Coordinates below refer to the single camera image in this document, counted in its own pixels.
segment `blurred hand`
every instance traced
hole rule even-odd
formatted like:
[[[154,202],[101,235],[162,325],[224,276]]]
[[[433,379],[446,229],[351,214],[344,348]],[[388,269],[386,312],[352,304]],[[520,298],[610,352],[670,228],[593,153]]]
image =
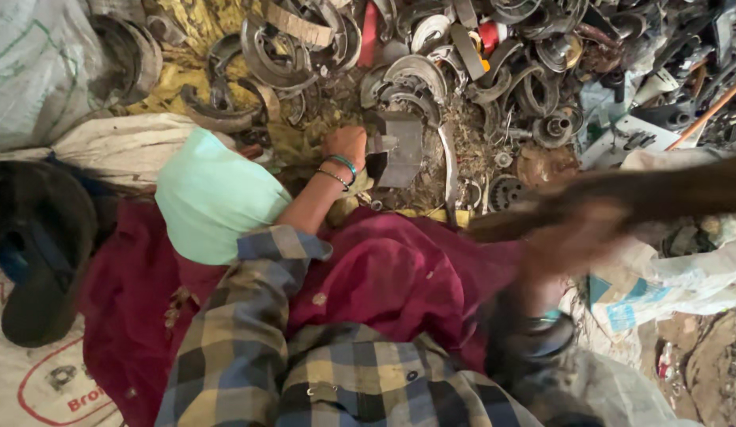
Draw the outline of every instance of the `blurred hand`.
[[[619,225],[626,212],[609,200],[592,200],[563,223],[525,238],[524,257],[513,289],[525,316],[540,317],[560,303],[568,277],[586,274],[622,247]]]
[[[323,156],[336,154],[352,162],[355,170],[366,165],[366,142],[368,136],[362,126],[344,126],[326,135],[323,141]]]

